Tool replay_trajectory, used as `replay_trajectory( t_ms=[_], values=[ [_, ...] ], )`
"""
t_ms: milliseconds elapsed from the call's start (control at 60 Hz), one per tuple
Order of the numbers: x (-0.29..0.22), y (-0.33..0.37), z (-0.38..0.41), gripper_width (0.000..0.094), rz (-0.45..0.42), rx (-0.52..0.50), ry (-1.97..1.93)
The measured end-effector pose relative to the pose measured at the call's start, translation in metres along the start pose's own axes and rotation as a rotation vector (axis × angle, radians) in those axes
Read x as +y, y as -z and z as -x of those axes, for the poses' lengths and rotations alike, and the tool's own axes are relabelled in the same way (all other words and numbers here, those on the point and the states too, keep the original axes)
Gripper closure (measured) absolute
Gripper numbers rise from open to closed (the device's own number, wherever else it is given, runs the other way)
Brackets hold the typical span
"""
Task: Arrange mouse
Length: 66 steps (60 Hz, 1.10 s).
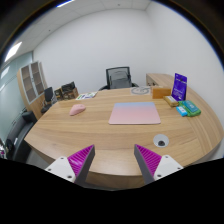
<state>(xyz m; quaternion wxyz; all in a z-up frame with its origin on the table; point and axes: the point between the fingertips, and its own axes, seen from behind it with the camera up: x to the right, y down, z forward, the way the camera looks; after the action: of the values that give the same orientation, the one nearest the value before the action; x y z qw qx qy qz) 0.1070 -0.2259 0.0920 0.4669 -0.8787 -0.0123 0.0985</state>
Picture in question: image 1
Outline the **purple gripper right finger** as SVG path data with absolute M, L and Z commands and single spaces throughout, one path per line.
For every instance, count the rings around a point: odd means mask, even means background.
M 145 184 L 150 184 L 182 169 L 182 166 L 171 156 L 160 156 L 138 144 L 134 146 L 134 155 Z

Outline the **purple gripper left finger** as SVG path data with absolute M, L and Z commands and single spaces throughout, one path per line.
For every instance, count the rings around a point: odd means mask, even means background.
M 94 157 L 95 146 L 90 145 L 69 157 L 59 157 L 46 168 L 46 171 L 69 182 L 83 186 Z

